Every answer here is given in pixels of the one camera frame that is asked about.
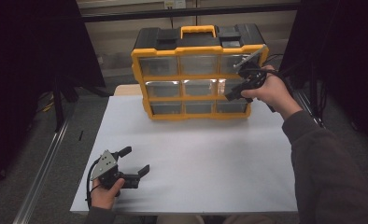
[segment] person's arm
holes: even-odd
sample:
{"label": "person's arm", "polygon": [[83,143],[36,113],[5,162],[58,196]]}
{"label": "person's arm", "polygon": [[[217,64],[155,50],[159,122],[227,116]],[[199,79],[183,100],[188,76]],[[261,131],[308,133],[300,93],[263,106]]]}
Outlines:
{"label": "person's arm", "polygon": [[96,224],[96,223],[113,223],[115,214],[111,211],[114,204],[115,195],[120,191],[124,179],[119,179],[111,189],[104,189],[100,186],[99,179],[94,179],[92,182],[92,206],[89,210],[88,216],[85,220],[85,224]]}
{"label": "person's arm", "polygon": [[368,188],[356,164],[333,133],[302,111],[283,82],[268,75],[261,88],[242,95],[265,101],[285,120],[301,222],[368,223]]}

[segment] table top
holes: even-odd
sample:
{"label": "table top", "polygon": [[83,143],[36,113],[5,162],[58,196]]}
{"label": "table top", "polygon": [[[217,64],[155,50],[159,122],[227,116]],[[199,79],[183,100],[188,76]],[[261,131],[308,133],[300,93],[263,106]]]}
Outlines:
{"label": "table top", "polygon": [[149,164],[150,172],[138,189],[121,190],[118,214],[296,211],[283,119],[262,102],[251,107],[248,119],[150,120],[142,96],[110,97],[70,211],[88,212],[84,189],[93,161],[127,146],[133,152],[118,160],[120,170],[136,174]]}

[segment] tool storage box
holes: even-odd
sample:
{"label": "tool storage box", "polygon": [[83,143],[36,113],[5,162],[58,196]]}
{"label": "tool storage box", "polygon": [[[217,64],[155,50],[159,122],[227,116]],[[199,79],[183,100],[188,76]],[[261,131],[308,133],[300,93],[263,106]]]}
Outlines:
{"label": "tool storage box", "polygon": [[[235,64],[261,49],[255,24],[140,30],[132,51],[134,77],[150,119],[247,118],[246,100],[225,94],[242,82]],[[268,48],[251,60],[262,66]]]}

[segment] white wall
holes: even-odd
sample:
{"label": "white wall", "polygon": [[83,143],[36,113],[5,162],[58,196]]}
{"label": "white wall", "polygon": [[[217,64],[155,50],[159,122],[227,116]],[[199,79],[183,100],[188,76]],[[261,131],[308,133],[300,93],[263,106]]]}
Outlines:
{"label": "white wall", "polygon": [[[164,9],[163,1],[143,0],[148,3],[111,6],[115,3],[138,3],[141,0],[77,0],[81,13],[121,13]],[[234,7],[258,4],[299,2],[299,0],[198,0],[198,7]],[[195,0],[186,0],[187,7],[195,7]],[[295,11],[243,13],[215,16],[200,16],[198,24],[231,26],[239,23],[256,23],[266,42],[288,39],[295,18]],[[195,25],[195,17],[173,18],[174,27]],[[97,54],[131,51],[138,31],[145,27],[171,28],[170,19],[147,19],[133,21],[103,21],[86,23],[88,33]]]}

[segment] dark sleeve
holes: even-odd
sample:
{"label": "dark sleeve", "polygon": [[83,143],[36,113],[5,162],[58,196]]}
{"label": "dark sleeve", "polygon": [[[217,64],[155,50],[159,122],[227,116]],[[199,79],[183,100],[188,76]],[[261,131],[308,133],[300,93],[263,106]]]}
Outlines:
{"label": "dark sleeve", "polygon": [[305,111],[289,117],[295,196],[301,223],[367,223],[368,187],[336,136]]}
{"label": "dark sleeve", "polygon": [[111,210],[91,207],[88,216],[86,217],[85,224],[108,224],[114,223],[115,214]]}

